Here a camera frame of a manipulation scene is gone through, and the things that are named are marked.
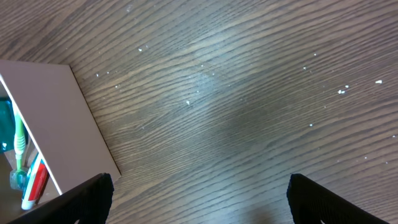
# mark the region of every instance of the toothbrush handle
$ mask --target toothbrush handle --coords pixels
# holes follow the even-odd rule
[[[18,113],[18,111],[16,111],[14,116],[15,116],[15,136],[14,136],[15,157],[17,159],[17,169],[21,169],[22,155],[24,154],[26,147],[24,123],[22,122],[21,116]]]

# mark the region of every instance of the wooden surface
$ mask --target wooden surface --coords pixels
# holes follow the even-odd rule
[[[122,173],[109,223],[292,223],[292,173],[398,223],[398,1],[8,0],[0,15],[1,59],[75,73]]]

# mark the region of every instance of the toothpaste cap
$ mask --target toothpaste cap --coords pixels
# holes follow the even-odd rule
[[[21,208],[23,209],[23,210],[29,210],[29,209],[31,209],[34,205],[35,205],[35,200],[33,200],[33,201],[28,201],[28,200],[22,200],[22,206],[21,206]]]

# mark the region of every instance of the toothbrush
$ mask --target toothbrush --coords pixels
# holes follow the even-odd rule
[[[15,119],[15,135],[14,135],[14,149],[17,160],[17,169],[10,172],[10,186],[12,189],[23,190],[26,180],[26,170],[22,167],[22,156],[24,155],[26,143],[24,123],[22,122],[21,113],[15,103],[12,104]]]

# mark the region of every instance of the red toothpaste tube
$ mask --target red toothpaste tube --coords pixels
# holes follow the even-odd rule
[[[24,194],[22,196],[23,210],[29,210],[35,205],[40,197],[48,173],[42,155],[37,153],[26,175]]]

